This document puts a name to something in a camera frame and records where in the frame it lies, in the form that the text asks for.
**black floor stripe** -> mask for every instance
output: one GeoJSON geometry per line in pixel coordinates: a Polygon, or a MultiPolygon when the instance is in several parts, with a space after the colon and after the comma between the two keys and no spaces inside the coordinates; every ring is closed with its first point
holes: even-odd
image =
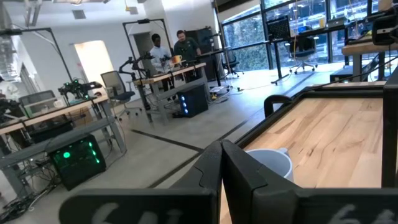
{"type": "Polygon", "coordinates": [[[168,172],[167,174],[165,174],[163,177],[161,177],[159,180],[156,180],[153,184],[151,184],[148,188],[154,188],[157,187],[158,185],[160,185],[161,183],[165,182],[167,179],[169,179],[171,176],[173,176],[174,174],[176,174],[178,171],[180,171],[181,169],[183,169],[186,165],[188,165],[189,163],[191,163],[193,160],[195,160],[197,157],[201,156],[203,153],[199,152],[196,153],[193,157],[191,157],[190,159],[188,159],[187,161],[183,162],[182,164],[180,164],[178,167],[176,167],[175,169],[171,170],[170,172],[168,172]]]}
{"type": "MultiPolygon", "coordinates": [[[[294,86],[292,86],[290,89],[288,89],[286,92],[283,93],[283,95],[287,95],[288,93],[290,93],[292,90],[296,89],[299,85],[301,85],[305,80],[309,79],[313,74],[315,74],[315,72],[309,74],[307,77],[303,78],[303,80],[299,81],[298,83],[296,83],[294,86]]],[[[222,135],[221,137],[219,137],[217,140],[223,140],[225,138],[227,138],[229,135],[231,135],[232,133],[234,133],[236,130],[238,130],[241,126],[244,126],[247,122],[250,121],[250,119],[256,115],[256,113],[260,112],[264,110],[263,108],[259,109],[258,111],[256,111],[254,114],[250,115],[249,118],[245,119],[244,121],[242,121],[242,123],[238,124],[237,126],[235,126],[233,129],[229,130],[227,133],[225,133],[224,135],[222,135]]]]}
{"type": "Polygon", "coordinates": [[[199,147],[196,147],[196,146],[192,146],[192,145],[185,144],[185,143],[182,143],[182,142],[178,142],[178,141],[174,141],[174,140],[171,140],[171,139],[163,138],[163,137],[156,136],[156,135],[153,135],[153,134],[145,133],[143,131],[138,131],[138,130],[135,130],[135,129],[132,129],[131,131],[134,132],[134,133],[142,134],[142,135],[145,135],[145,136],[148,136],[148,137],[151,137],[151,138],[154,138],[154,139],[158,139],[158,140],[170,143],[170,144],[178,145],[178,146],[181,146],[181,147],[186,147],[186,148],[194,150],[196,152],[203,152],[203,149],[201,149],[199,147]]]}

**green shirt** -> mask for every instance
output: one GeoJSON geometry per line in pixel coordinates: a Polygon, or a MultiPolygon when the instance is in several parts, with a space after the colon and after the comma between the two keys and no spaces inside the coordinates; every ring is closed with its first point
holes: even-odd
{"type": "Polygon", "coordinates": [[[177,41],[174,45],[174,54],[181,55],[182,60],[192,61],[196,60],[198,43],[191,38],[187,37],[184,42],[177,41]]]}

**gray floor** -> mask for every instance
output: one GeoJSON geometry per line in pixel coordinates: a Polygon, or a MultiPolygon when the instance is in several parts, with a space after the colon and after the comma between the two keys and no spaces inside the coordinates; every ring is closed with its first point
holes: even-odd
{"type": "MultiPolygon", "coordinates": [[[[170,119],[170,123],[166,126],[156,116],[152,124],[147,122],[143,114],[138,117],[133,115],[131,119],[124,118],[121,129],[128,149],[124,157],[118,159],[105,173],[79,185],[70,192],[59,186],[41,199],[33,211],[27,212],[23,217],[10,223],[58,223],[58,209],[62,202],[81,189],[169,187],[196,161],[198,152],[134,133],[132,129],[204,149],[235,126],[247,121],[226,136],[226,139],[235,141],[264,119],[262,104],[267,96],[272,94],[292,96],[305,86],[327,83],[329,74],[336,69],[336,66],[342,65],[325,65],[318,68],[320,72],[291,75],[278,86],[270,84],[270,81],[277,78],[276,71],[246,72],[239,79],[234,79],[232,86],[247,90],[238,93],[236,89],[233,89],[228,96],[228,101],[212,104],[208,111],[194,118],[170,119]]],[[[140,101],[131,103],[131,106],[140,105],[140,101]]],[[[107,145],[101,145],[101,150],[103,154],[108,155],[107,145]]],[[[107,158],[108,165],[119,157],[120,153],[115,147],[107,158]]],[[[16,195],[2,174],[0,174],[0,180],[0,191],[3,194],[0,205],[5,205],[16,195]]],[[[34,180],[36,189],[46,184],[44,180],[34,180]]]]}

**green led light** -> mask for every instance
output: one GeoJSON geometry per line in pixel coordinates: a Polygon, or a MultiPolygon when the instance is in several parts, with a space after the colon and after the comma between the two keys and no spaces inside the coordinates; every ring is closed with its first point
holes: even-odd
{"type": "Polygon", "coordinates": [[[64,152],[63,153],[63,157],[68,159],[70,157],[70,153],[69,152],[64,152]]]}

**black office chair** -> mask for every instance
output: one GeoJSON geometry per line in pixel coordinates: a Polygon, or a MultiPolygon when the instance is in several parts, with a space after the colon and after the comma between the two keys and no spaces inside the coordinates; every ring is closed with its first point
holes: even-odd
{"type": "Polygon", "coordinates": [[[289,46],[290,58],[296,58],[296,60],[300,61],[299,64],[290,67],[290,72],[293,72],[292,69],[296,68],[294,71],[297,74],[297,70],[299,68],[303,68],[305,70],[305,66],[312,67],[312,71],[315,71],[315,68],[318,67],[318,64],[312,65],[307,63],[306,61],[309,60],[310,56],[317,52],[317,42],[313,37],[302,37],[296,40],[296,44],[294,45],[294,40],[291,41],[289,46]]]}
{"type": "Polygon", "coordinates": [[[236,75],[239,78],[239,75],[237,74],[237,72],[241,72],[244,75],[243,71],[234,70],[234,68],[237,65],[239,65],[239,62],[236,60],[236,57],[235,57],[234,52],[231,47],[225,48],[225,52],[222,55],[221,63],[222,63],[223,68],[228,70],[228,73],[225,75],[225,77],[227,77],[228,75],[236,75]]]}
{"type": "MultiPolygon", "coordinates": [[[[39,105],[33,105],[29,107],[29,112],[24,111],[25,115],[29,115],[29,113],[34,114],[41,112],[43,107],[51,110],[54,108],[54,102],[58,100],[55,97],[54,92],[52,90],[42,91],[40,93],[34,93],[31,95],[23,96],[19,98],[19,102],[25,108],[25,106],[30,105],[32,103],[38,103],[41,101],[46,101],[45,103],[41,103],[39,105]]],[[[65,115],[60,115],[52,119],[48,119],[38,124],[34,124],[27,127],[27,132],[29,136],[32,138],[34,143],[39,143],[44,140],[53,138],[58,136],[59,134],[63,134],[65,132],[71,131],[73,129],[72,120],[68,119],[65,115]]]]}
{"type": "Polygon", "coordinates": [[[134,96],[136,93],[133,92],[132,90],[131,82],[128,82],[130,90],[129,91],[126,90],[126,87],[124,86],[124,83],[120,77],[119,72],[117,71],[106,72],[104,74],[101,74],[101,77],[102,80],[104,81],[104,84],[108,92],[108,96],[111,99],[111,101],[113,103],[121,103],[124,106],[122,112],[120,112],[119,114],[115,114],[116,117],[119,117],[120,121],[122,120],[120,117],[125,113],[130,118],[131,111],[134,110],[142,111],[142,109],[139,107],[129,108],[126,106],[126,103],[130,102],[131,97],[134,96]]]}

